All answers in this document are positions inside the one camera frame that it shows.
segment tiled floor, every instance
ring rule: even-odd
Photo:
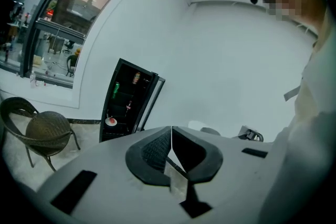
[[[14,124],[18,129],[25,133],[25,128],[30,118],[11,115]],[[56,170],[76,158],[80,153],[99,143],[99,124],[72,124],[72,129],[76,133],[80,151],[77,150],[73,136],[70,137],[68,145],[62,152],[51,157],[51,162]],[[33,190],[37,190],[42,183],[54,172],[47,162],[41,157],[30,151],[34,164],[31,168],[25,145],[15,136],[6,133],[4,137],[3,158],[14,179],[24,183]]]

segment chair backrest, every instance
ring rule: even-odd
[[[70,67],[75,67],[76,66],[76,62],[77,62],[77,55],[70,55],[67,59],[67,67],[68,67],[68,71],[70,72]]]
[[[24,110],[31,116],[34,115],[34,112],[38,113],[38,111],[34,108],[34,106],[31,103],[29,103],[26,99],[21,97],[7,98],[0,105],[0,116],[4,123],[5,128],[20,140],[26,140],[28,138],[26,138],[20,132],[20,130],[15,126],[14,122],[9,117],[9,115],[12,112],[18,110]]]

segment plastic bottle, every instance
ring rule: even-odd
[[[35,88],[36,87],[36,75],[34,71],[31,72],[29,78],[30,78],[30,87]]]

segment open cabinet door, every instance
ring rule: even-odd
[[[156,73],[119,59],[102,111],[99,142],[142,130],[164,81]]]

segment window frame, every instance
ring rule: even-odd
[[[38,3],[35,9],[35,12],[32,14],[32,17],[30,19],[30,23],[27,29],[27,33],[24,39],[23,47],[22,47],[22,54],[21,54],[19,67],[14,67],[6,63],[0,63],[1,69],[4,69],[9,72],[13,72],[13,73],[18,73],[21,78],[30,77],[32,73],[32,63],[33,63],[33,58],[34,58],[34,53],[35,53],[35,48],[36,48],[35,41],[37,39],[37,33],[40,30],[48,31],[46,28],[47,26],[45,27],[45,29],[41,29],[41,25],[38,25],[39,24],[38,19],[41,18],[42,13],[46,10],[50,1],[51,0],[40,0],[40,2]],[[60,78],[53,78],[50,76],[46,76],[45,74],[40,74],[38,72],[35,74],[38,80],[44,80],[46,83],[51,83],[57,86],[62,86],[65,88],[72,89],[73,82],[68,82]]]

